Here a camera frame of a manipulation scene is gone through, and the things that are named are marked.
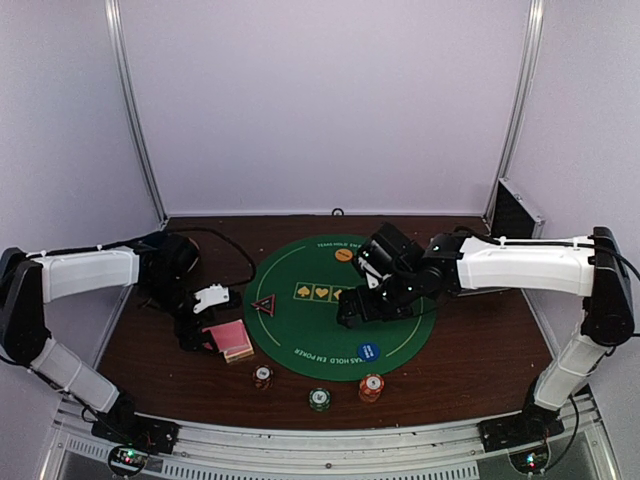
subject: wooden table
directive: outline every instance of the wooden table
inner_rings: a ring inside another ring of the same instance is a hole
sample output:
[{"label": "wooden table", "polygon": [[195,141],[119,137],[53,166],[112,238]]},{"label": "wooden table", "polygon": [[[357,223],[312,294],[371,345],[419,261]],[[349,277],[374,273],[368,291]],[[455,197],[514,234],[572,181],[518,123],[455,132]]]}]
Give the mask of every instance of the wooden table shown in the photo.
[{"label": "wooden table", "polygon": [[[353,233],[371,235],[383,221],[423,246],[456,225],[482,228],[468,217],[225,217],[173,219],[169,228],[208,226],[230,236],[260,262],[304,237]],[[231,283],[250,273],[234,250],[205,233],[192,235],[202,260],[190,277],[200,289]],[[192,422],[276,429],[354,429],[424,425],[518,410],[531,381],[551,360],[520,291],[456,298],[438,312],[433,333],[420,353],[385,375],[374,404],[358,399],[355,382],[319,381],[293,373],[256,349],[256,355],[227,365],[220,355],[186,353],[173,337],[172,319],[140,309],[132,295],[116,326],[100,372],[136,399],[138,411]],[[242,310],[224,312],[234,320]],[[270,390],[253,386],[260,364],[275,371]],[[308,406],[312,388],[332,394],[331,409]]]}]

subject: stack of poker chips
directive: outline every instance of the stack of poker chips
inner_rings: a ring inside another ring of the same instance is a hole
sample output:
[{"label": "stack of poker chips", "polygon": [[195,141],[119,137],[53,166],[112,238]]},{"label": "stack of poker chips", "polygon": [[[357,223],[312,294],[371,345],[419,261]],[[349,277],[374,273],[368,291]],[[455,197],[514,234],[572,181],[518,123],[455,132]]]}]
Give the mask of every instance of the stack of poker chips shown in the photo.
[{"label": "stack of poker chips", "polygon": [[258,390],[266,390],[273,385],[273,370],[261,365],[253,371],[253,384]]},{"label": "stack of poker chips", "polygon": [[358,390],[358,396],[360,400],[366,403],[373,403],[382,394],[384,388],[384,380],[380,375],[370,373],[362,380],[360,380],[360,388]]},{"label": "stack of poker chips", "polygon": [[331,406],[331,394],[324,388],[314,388],[309,392],[309,406],[316,412],[326,412]]}]

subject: green poker chip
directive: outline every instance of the green poker chip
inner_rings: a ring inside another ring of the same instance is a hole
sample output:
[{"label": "green poker chip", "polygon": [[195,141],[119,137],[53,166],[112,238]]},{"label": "green poker chip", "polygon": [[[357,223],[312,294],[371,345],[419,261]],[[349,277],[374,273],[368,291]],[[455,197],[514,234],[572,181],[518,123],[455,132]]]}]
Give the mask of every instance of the green poker chip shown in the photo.
[{"label": "green poker chip", "polygon": [[331,394],[324,388],[314,388],[309,392],[309,406],[316,412],[326,412],[331,406]]}]

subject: red triangle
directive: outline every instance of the red triangle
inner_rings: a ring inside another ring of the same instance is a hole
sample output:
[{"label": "red triangle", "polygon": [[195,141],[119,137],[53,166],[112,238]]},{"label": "red triangle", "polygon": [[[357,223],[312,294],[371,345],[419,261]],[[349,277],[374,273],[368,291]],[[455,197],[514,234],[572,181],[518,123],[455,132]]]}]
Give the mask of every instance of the red triangle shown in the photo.
[{"label": "red triangle", "polygon": [[270,317],[273,317],[273,315],[276,313],[276,294],[274,293],[273,295],[269,295],[262,300],[253,302],[251,306],[263,311],[264,313],[269,314]]}]

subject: robotic arm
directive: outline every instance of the robotic arm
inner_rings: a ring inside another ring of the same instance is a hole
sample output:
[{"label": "robotic arm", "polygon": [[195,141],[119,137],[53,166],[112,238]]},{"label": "robotic arm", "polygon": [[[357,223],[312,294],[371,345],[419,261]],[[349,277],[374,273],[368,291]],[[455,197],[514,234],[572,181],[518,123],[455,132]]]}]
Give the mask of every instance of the robotic arm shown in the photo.
[{"label": "robotic arm", "polygon": [[69,254],[6,250],[0,258],[0,345],[17,365],[94,413],[94,435],[126,440],[149,453],[170,453],[177,425],[135,415],[131,397],[53,338],[43,305],[80,292],[138,285],[174,318],[182,349],[217,351],[207,330],[213,324],[209,307],[238,306],[240,296],[220,285],[195,293],[187,290],[183,277],[199,258],[188,238],[158,232],[125,243]]},{"label": "robotic arm", "polygon": [[630,280],[611,231],[568,240],[499,240],[469,231],[436,236],[426,250],[384,224],[356,253],[366,286],[340,296],[338,322],[348,328],[414,315],[420,297],[485,287],[535,288],[584,297],[584,318],[568,345],[536,378],[523,410],[480,424],[486,451],[560,433],[560,408],[600,360],[633,336]]}]

